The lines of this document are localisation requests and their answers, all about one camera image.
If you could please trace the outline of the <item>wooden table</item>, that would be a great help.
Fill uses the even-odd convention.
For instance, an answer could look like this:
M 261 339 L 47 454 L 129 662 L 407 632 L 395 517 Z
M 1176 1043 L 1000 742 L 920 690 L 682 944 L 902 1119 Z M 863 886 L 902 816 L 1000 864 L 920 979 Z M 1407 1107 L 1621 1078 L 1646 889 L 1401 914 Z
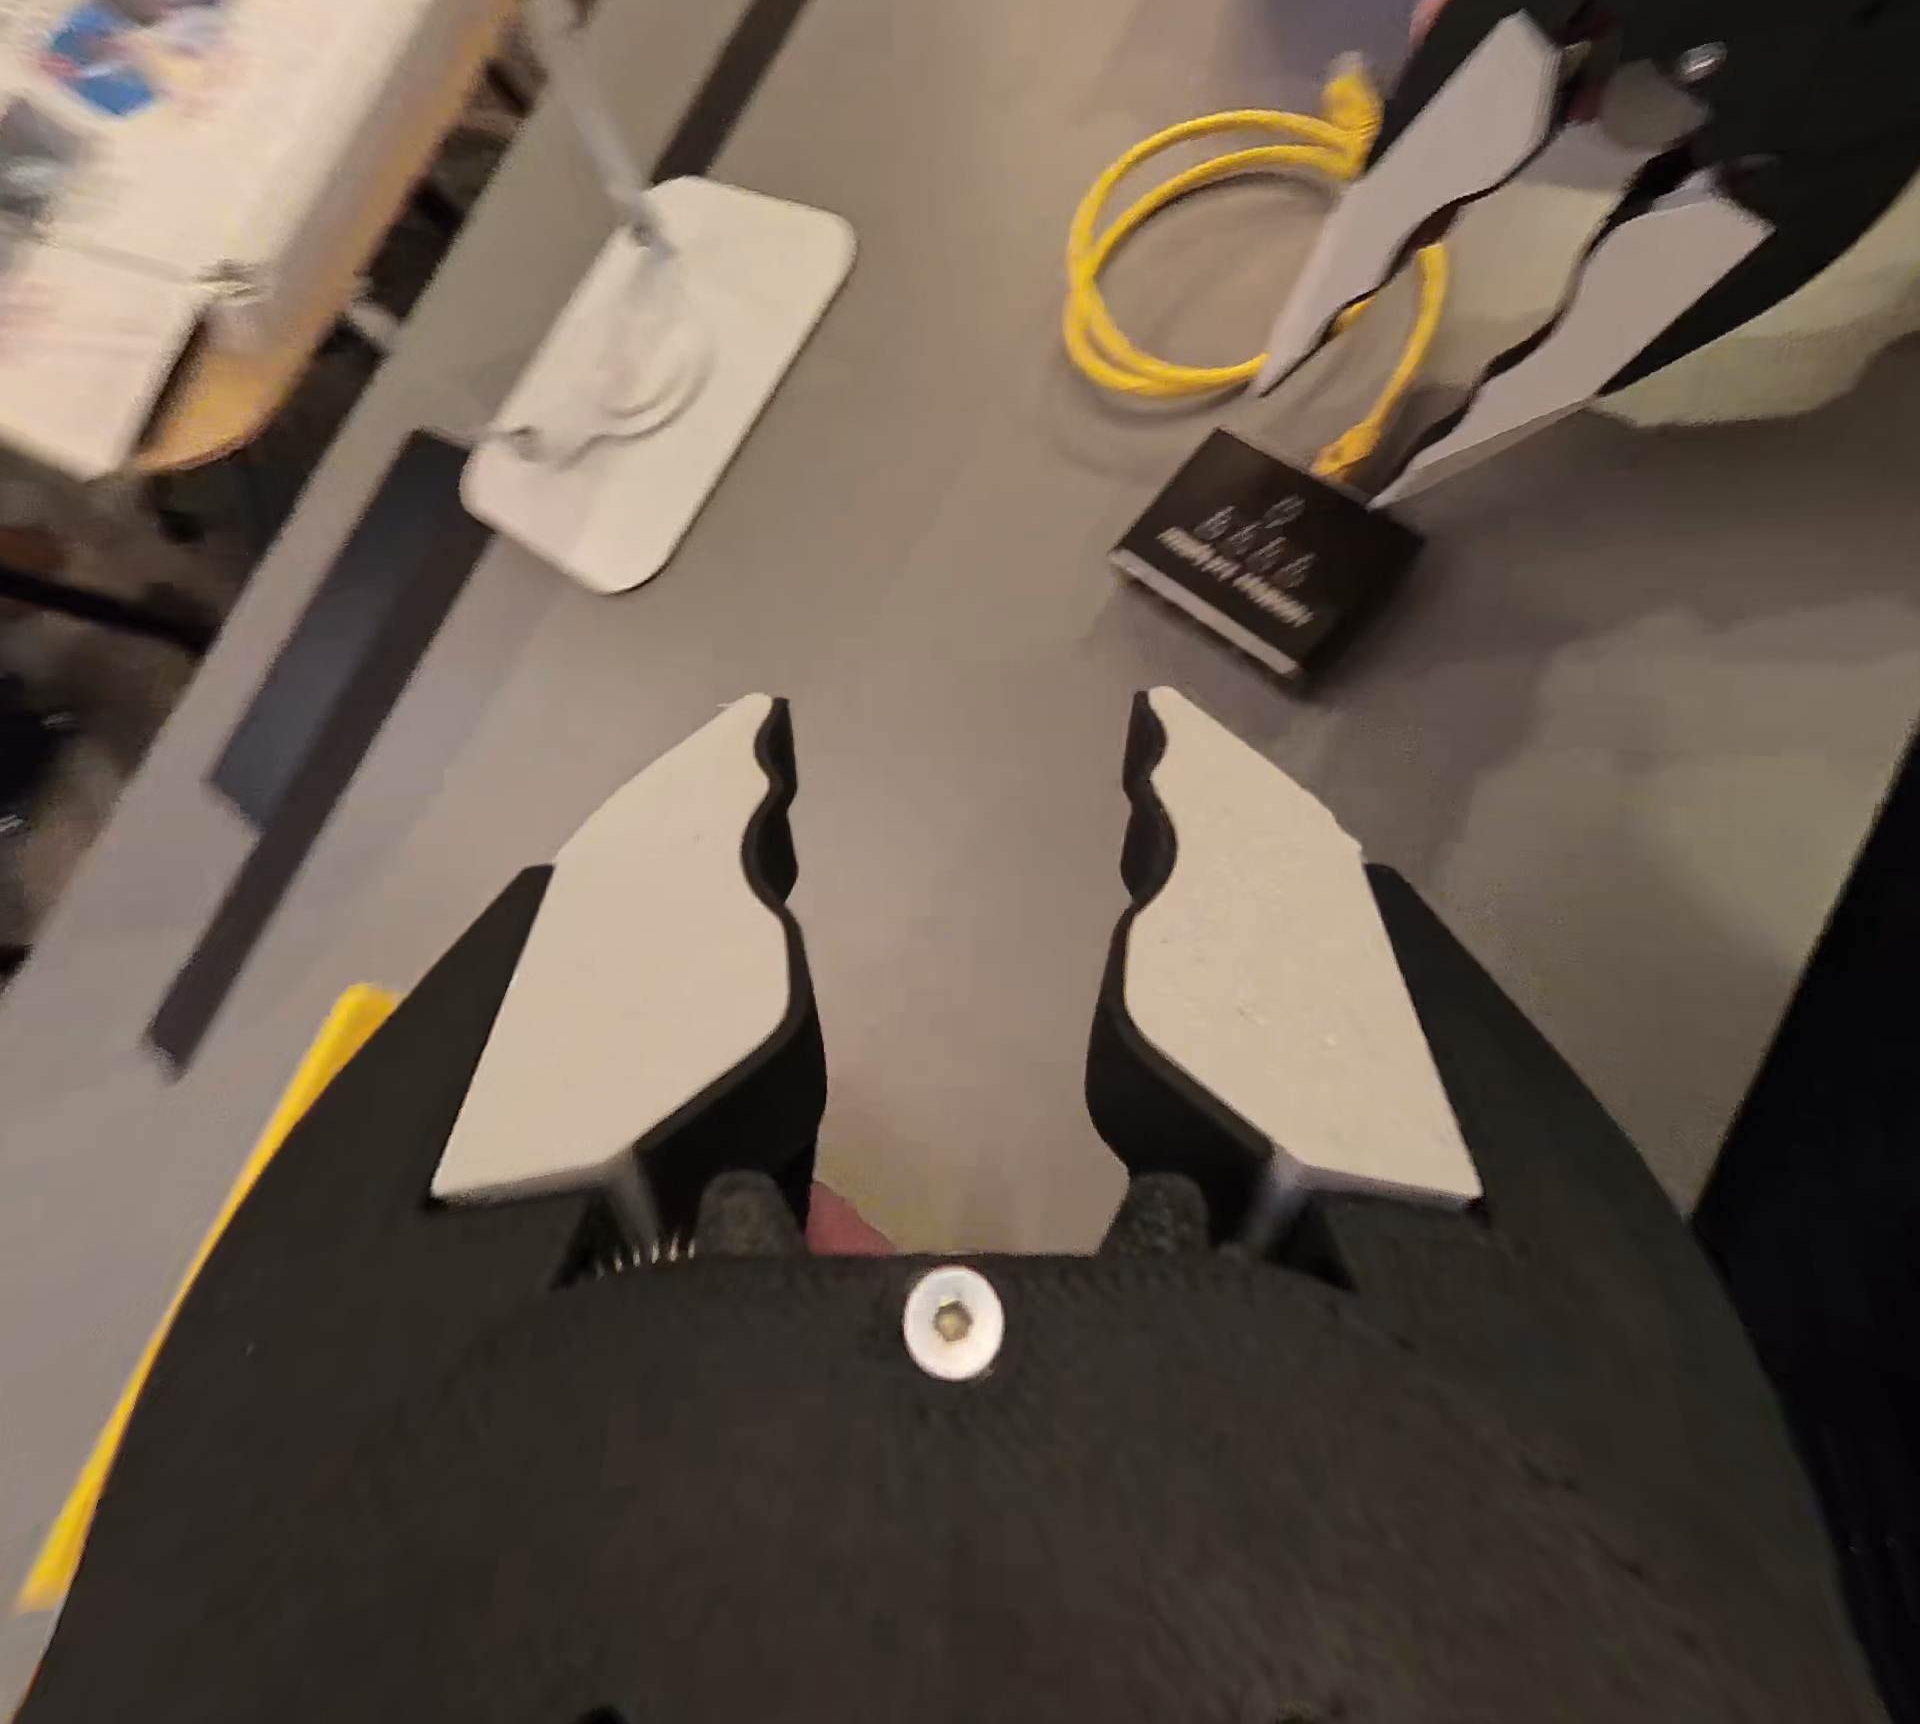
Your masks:
M 373 113 L 369 150 L 347 160 L 342 204 L 320 208 L 311 258 L 294 270 L 285 311 L 261 336 L 211 321 L 180 358 L 125 476 L 183 471 L 231 456 L 285 404 L 327 333 L 355 302 L 358 284 L 429 180 L 447 134 L 491 69 L 514 0 L 453 0 L 439 41 L 420 70 L 398 75 L 398 96 Z

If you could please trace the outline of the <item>black ethernet splitter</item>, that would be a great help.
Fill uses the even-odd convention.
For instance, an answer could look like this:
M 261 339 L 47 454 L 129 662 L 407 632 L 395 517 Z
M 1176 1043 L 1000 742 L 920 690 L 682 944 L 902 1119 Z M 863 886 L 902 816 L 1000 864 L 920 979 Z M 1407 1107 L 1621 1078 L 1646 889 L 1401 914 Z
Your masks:
M 1308 687 L 1381 621 L 1423 554 L 1392 512 L 1212 430 L 1110 567 L 1291 687 Z

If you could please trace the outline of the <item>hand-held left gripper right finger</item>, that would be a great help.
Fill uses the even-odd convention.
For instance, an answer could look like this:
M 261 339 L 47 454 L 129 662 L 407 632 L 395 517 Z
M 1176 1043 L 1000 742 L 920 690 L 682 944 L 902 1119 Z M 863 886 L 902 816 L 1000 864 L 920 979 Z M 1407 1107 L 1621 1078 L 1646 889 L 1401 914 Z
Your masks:
M 1481 1179 L 1357 840 L 1163 685 L 1132 703 L 1122 793 L 1084 1100 L 1127 1188 L 1215 1249 L 1271 1249 L 1329 1197 L 1474 1212 Z

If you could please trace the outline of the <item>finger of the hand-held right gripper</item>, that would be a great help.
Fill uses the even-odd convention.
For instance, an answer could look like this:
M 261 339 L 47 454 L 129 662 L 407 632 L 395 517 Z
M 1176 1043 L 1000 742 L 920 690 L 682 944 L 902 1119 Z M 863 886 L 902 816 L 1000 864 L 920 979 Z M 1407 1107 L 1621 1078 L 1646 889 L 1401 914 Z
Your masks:
M 1465 402 L 1367 496 L 1382 512 L 1591 404 L 1776 236 L 1715 177 L 1621 202 L 1579 253 L 1552 318 L 1501 352 Z
M 1501 19 L 1335 202 L 1263 352 L 1257 391 L 1284 384 L 1353 302 L 1398 271 L 1428 219 L 1480 202 L 1549 140 L 1561 49 L 1525 14 Z

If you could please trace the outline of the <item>printed instruction sheet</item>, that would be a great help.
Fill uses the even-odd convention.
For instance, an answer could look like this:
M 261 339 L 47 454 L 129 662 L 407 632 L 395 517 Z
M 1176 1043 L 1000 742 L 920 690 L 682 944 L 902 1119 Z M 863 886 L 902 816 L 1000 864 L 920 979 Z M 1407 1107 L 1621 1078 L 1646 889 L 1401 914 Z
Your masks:
M 97 481 L 294 336 L 474 0 L 4 0 L 4 451 Z

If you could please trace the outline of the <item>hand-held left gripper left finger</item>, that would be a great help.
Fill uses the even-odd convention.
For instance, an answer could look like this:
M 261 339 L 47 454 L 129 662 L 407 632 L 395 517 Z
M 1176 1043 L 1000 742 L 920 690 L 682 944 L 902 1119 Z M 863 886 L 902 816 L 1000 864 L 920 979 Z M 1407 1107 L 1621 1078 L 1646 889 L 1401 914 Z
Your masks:
M 789 812 L 789 703 L 744 693 L 554 856 L 430 1197 L 592 1194 L 636 1249 L 690 1243 L 714 1179 L 800 1224 L 830 1098 Z

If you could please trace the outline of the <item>person's left hand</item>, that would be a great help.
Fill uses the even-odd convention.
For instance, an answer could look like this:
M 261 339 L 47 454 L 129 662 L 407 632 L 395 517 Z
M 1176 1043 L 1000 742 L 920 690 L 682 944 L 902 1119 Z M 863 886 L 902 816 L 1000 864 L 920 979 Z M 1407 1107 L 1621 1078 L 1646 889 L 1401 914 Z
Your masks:
M 824 1258 L 884 1258 L 894 1243 L 830 1184 L 814 1183 L 804 1224 L 806 1249 Z

